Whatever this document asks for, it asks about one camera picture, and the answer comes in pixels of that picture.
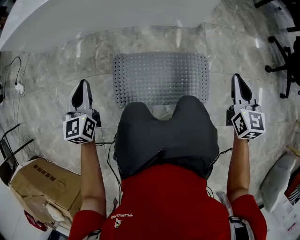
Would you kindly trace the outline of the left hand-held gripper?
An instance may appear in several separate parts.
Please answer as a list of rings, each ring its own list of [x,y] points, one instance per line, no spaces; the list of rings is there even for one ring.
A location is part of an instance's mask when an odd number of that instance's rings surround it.
[[[93,140],[95,129],[101,127],[101,120],[99,112],[92,109],[92,102],[90,84],[82,79],[67,99],[66,118],[62,123],[65,141],[83,144]]]

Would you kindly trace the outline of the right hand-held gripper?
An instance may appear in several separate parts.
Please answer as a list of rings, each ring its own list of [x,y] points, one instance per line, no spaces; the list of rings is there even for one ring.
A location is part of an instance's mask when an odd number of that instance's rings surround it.
[[[258,98],[250,83],[237,73],[232,76],[231,97],[234,105],[226,111],[226,125],[233,126],[239,139],[253,140],[263,135],[265,114],[257,105]],[[236,104],[248,106],[239,108]]]

